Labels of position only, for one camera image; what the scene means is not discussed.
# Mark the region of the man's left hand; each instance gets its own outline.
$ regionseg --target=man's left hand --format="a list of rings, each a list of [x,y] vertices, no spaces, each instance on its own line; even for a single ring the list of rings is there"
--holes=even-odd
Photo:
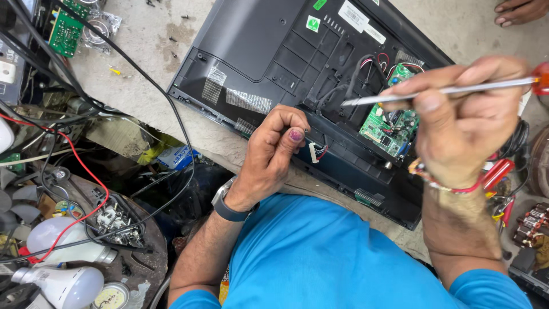
[[[251,135],[246,159],[225,204],[244,212],[277,192],[288,175],[290,158],[305,146],[305,129],[311,127],[304,112],[284,105],[275,107]]]
[[[549,0],[507,0],[494,11],[500,13],[495,20],[496,25],[521,25],[545,16],[549,12]]]

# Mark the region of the led bulb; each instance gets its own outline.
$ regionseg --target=led bulb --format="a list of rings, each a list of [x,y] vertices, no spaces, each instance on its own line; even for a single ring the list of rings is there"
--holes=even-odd
[[[88,308],[105,283],[103,274],[89,266],[66,270],[22,267],[13,274],[12,281],[20,284],[35,283],[56,309]]]
[[[31,253],[49,249],[57,236],[59,236],[59,233],[74,221],[74,219],[69,217],[55,217],[45,220],[32,229],[27,239],[27,248]],[[69,244],[84,239],[88,239],[84,231],[84,225],[77,223],[63,233],[57,245]],[[98,245],[94,242],[87,242],[82,245],[52,251],[44,261],[49,263],[71,261],[112,263],[116,254],[116,250],[109,247]],[[36,257],[41,258],[42,256],[44,254],[37,255]]]

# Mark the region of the power supply board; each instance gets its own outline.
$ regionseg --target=power supply board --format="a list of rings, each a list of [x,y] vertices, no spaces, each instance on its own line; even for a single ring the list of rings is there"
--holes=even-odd
[[[86,19],[89,8],[80,5],[72,0],[62,0],[63,3],[76,12],[80,17]],[[61,56],[72,58],[78,46],[78,39],[82,34],[84,26],[73,19],[69,13],[59,9],[52,33],[49,37],[49,45]]]
[[[393,86],[414,74],[398,64],[391,74],[388,85]],[[410,139],[417,130],[419,115],[411,109],[385,113],[379,104],[374,104],[359,133],[387,151],[393,157],[404,157],[410,149]]]

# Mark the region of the white switch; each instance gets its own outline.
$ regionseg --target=white switch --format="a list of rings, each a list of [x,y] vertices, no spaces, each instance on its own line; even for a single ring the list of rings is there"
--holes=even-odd
[[[13,84],[15,82],[15,69],[16,67],[13,64],[0,60],[0,81]]]

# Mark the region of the red screwdriver handle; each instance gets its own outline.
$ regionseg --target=red screwdriver handle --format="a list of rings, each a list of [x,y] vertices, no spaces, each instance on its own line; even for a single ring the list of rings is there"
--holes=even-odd
[[[532,75],[540,79],[532,84],[534,93],[538,96],[549,96],[549,62],[538,65]]]

